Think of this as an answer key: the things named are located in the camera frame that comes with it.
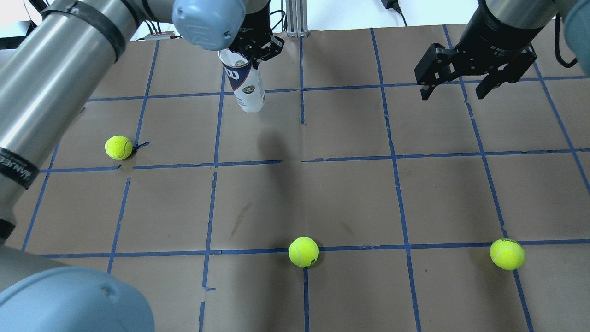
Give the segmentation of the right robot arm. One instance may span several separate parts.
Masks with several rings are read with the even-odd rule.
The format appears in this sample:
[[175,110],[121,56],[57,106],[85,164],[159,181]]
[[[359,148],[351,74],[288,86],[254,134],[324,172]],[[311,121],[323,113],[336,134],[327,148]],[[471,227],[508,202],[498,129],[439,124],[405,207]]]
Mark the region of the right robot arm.
[[480,0],[457,45],[434,43],[414,69],[422,100],[464,76],[483,76],[479,99],[504,83],[518,82],[537,60],[532,41],[552,20],[555,56],[563,67],[589,74],[587,0]]

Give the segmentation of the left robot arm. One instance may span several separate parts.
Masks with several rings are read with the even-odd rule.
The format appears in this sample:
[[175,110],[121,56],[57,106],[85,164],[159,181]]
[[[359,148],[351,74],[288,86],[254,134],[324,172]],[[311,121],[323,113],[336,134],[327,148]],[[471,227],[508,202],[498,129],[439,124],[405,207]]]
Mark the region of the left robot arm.
[[268,0],[55,0],[1,66],[1,330],[154,332],[145,296],[106,271],[6,244],[15,206],[57,152],[72,147],[90,97],[141,24],[170,23],[203,50],[233,51],[257,67],[280,54]]

